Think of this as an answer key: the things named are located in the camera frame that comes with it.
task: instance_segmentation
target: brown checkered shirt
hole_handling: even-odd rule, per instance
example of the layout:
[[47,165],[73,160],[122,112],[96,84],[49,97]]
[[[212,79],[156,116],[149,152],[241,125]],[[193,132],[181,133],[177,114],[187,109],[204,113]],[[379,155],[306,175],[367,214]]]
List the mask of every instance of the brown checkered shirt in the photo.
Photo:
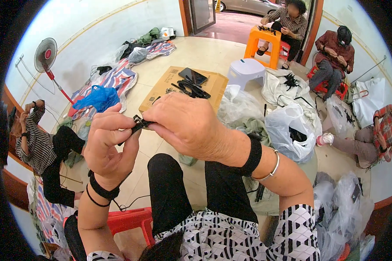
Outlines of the brown checkered shirt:
[[282,7],[277,11],[266,15],[264,18],[267,18],[269,22],[274,22],[280,18],[279,23],[291,30],[292,33],[297,34],[296,39],[302,41],[305,37],[308,21],[303,17],[303,15],[298,16],[292,21],[291,16],[287,13],[287,7]]

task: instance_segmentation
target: blue plastic bag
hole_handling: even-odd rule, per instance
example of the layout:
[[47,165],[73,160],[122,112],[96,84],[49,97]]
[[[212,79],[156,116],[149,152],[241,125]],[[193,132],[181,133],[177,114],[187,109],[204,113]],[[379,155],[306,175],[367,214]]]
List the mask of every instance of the blue plastic bag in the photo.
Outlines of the blue plastic bag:
[[107,108],[114,106],[118,102],[119,96],[115,88],[93,85],[91,87],[91,93],[84,97],[84,99],[78,100],[73,105],[73,108],[79,110],[91,105],[96,108],[97,112],[104,112]]

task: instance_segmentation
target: car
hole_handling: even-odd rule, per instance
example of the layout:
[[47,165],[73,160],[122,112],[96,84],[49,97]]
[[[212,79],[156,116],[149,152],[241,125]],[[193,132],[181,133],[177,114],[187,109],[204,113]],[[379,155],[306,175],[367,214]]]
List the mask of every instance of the car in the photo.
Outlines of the car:
[[268,0],[221,0],[220,11],[234,10],[256,15],[268,15],[281,8],[281,5],[274,4]]

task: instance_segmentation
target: white and black patterned shirt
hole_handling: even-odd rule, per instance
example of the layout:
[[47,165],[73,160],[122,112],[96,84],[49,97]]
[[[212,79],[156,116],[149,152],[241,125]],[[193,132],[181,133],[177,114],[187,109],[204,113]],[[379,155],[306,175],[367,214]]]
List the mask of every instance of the white and black patterned shirt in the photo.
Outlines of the white and black patterned shirt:
[[57,158],[53,150],[52,138],[54,135],[38,127],[44,113],[45,105],[43,108],[34,108],[33,112],[26,118],[26,131],[29,133],[27,138],[29,154],[26,154],[21,147],[22,139],[18,138],[16,140],[16,154],[24,163],[31,166],[38,175],[42,175],[43,171]]
[[[258,224],[210,211],[192,213],[170,231],[155,236],[155,242],[183,231],[182,261],[237,260],[237,261],[318,261],[314,210],[308,205],[295,205],[280,215],[273,244],[260,241]],[[88,261],[124,261],[106,251],[92,252]]]
[[303,17],[303,15],[298,16],[292,21],[291,16],[287,13],[287,7],[282,7],[277,11],[266,15],[265,18],[267,18],[269,22],[274,22],[280,18],[279,23],[291,30],[292,33],[297,34],[296,39],[302,41],[303,38],[305,38],[308,21],[305,19],[305,17]]

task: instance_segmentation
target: smartphone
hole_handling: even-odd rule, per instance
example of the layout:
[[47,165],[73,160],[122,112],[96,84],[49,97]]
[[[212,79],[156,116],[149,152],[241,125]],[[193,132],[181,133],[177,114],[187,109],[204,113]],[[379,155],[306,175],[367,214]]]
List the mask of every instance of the smartphone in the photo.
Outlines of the smartphone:
[[179,72],[178,75],[180,77],[183,77],[184,79],[189,78],[196,85],[201,85],[202,83],[208,80],[206,76],[203,76],[200,73],[195,72],[190,68],[185,68],[184,70]]

